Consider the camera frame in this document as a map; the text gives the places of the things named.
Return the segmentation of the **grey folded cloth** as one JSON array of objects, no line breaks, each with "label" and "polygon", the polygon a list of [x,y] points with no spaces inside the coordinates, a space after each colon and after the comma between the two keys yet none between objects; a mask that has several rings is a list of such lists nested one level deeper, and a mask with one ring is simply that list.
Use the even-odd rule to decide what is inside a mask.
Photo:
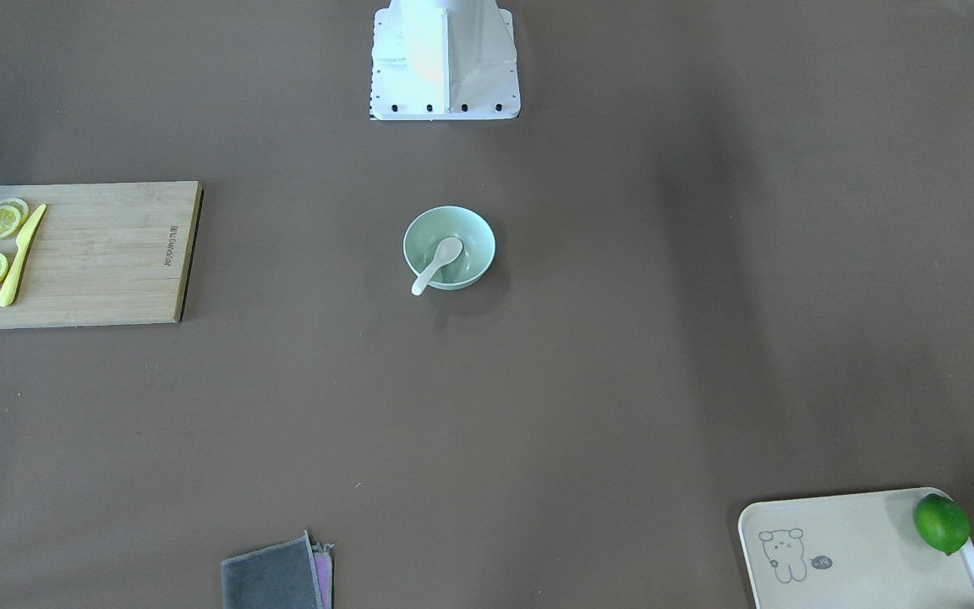
[{"label": "grey folded cloth", "polygon": [[290,542],[221,562],[224,608],[331,608],[335,578],[332,544],[308,531]]}]

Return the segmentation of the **yellow plastic knife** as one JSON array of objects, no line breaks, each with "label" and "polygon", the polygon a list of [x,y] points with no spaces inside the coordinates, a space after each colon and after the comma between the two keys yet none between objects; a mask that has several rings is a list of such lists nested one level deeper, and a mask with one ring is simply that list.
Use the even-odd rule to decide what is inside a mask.
[{"label": "yellow plastic knife", "polygon": [[17,233],[15,240],[17,251],[0,287],[0,307],[10,307],[16,301],[32,240],[46,213],[47,204],[39,205]]}]

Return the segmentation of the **white ceramic spoon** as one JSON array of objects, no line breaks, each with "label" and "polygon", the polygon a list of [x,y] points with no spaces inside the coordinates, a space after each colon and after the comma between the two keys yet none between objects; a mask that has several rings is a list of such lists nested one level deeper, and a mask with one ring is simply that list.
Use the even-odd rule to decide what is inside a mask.
[{"label": "white ceramic spoon", "polygon": [[428,265],[418,274],[416,281],[411,285],[411,294],[416,297],[421,296],[429,286],[430,281],[433,281],[437,272],[443,266],[451,265],[452,262],[455,262],[462,254],[462,251],[462,240],[453,238],[452,236],[442,239],[436,246],[435,253]]}]

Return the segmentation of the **pale green bowl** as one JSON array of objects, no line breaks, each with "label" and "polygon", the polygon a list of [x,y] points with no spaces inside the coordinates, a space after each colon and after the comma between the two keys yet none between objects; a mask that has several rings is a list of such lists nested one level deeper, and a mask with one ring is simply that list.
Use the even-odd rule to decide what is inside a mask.
[{"label": "pale green bowl", "polygon": [[494,262],[495,233],[475,211],[460,206],[438,206],[423,211],[406,228],[402,240],[403,258],[414,275],[432,262],[438,244],[445,238],[462,242],[462,254],[442,266],[429,282],[431,288],[455,290],[476,283]]}]

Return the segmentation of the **bamboo cutting board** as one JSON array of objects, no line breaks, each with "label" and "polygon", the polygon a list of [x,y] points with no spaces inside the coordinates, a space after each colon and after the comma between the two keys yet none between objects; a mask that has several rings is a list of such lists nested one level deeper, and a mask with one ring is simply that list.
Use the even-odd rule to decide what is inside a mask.
[{"label": "bamboo cutting board", "polygon": [[202,194],[197,181],[0,185],[0,201],[47,209],[0,329],[181,320]]}]

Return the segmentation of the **cream plastic tray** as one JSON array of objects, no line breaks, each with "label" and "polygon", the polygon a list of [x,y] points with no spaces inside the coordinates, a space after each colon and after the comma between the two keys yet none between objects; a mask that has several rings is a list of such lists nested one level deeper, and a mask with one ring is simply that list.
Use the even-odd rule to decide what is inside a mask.
[{"label": "cream plastic tray", "polygon": [[758,608],[974,608],[974,546],[928,544],[936,488],[754,502],[737,528]]}]

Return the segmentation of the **lemon slice near knife tip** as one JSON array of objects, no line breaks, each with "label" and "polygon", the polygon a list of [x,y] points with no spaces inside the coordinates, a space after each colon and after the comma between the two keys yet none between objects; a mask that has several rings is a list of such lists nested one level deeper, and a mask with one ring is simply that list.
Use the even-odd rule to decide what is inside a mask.
[{"label": "lemon slice near knife tip", "polygon": [[0,200],[0,240],[10,238],[30,216],[30,205],[23,198]]}]

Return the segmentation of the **green lime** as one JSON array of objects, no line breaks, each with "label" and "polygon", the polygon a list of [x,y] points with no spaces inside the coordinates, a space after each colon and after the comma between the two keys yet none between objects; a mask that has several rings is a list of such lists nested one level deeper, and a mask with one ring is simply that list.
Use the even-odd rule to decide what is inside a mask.
[{"label": "green lime", "polygon": [[969,542],[969,517],[949,497],[937,493],[925,495],[917,501],[912,519],[920,539],[946,556],[955,554]]}]

